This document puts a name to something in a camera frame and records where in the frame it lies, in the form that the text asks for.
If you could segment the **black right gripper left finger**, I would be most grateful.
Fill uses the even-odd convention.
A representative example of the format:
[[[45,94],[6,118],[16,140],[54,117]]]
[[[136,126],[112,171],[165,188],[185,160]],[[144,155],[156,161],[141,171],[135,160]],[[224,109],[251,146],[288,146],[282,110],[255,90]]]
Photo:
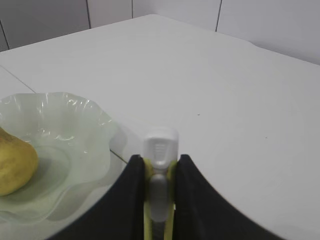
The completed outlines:
[[[145,163],[132,155],[105,195],[51,240],[144,239]]]

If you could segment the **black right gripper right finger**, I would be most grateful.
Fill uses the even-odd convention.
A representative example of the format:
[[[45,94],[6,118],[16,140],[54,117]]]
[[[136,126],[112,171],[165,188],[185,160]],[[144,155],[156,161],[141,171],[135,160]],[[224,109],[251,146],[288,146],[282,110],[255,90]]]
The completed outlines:
[[[174,200],[175,240],[280,239],[225,200],[187,154],[177,162]]]

